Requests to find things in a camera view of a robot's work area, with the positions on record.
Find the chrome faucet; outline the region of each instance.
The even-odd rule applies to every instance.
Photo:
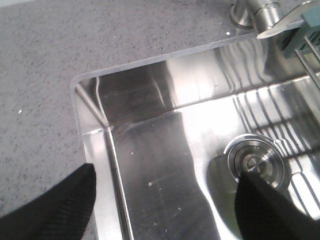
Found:
[[[231,8],[231,19],[239,27],[254,28],[257,38],[265,39],[285,31],[288,24],[317,5],[320,5],[319,1],[307,0],[283,16],[276,1],[236,0]]]

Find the green plastic holder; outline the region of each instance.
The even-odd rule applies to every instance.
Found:
[[[304,22],[300,28],[287,31],[281,43],[282,53],[285,58],[295,57],[295,50],[300,50],[303,55],[311,53],[305,43],[305,36],[313,45],[320,47],[320,6],[313,7],[303,13]]]

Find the drain strainer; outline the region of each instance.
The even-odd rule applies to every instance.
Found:
[[[229,170],[238,182],[241,172],[254,172],[276,188],[285,174],[284,163],[272,139],[262,135],[244,134],[228,144]]]

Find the gray countertop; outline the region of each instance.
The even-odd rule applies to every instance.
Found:
[[[289,10],[300,1],[279,2]],[[75,76],[249,33],[231,24],[231,3],[35,0],[0,8],[0,216],[84,163]],[[95,239],[92,222],[84,239]]]

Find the sink basin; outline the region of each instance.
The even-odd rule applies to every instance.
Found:
[[[320,90],[297,58],[274,47],[279,38],[73,81],[85,158],[97,172],[100,240],[242,239],[234,213],[241,169],[268,176],[320,219]]]

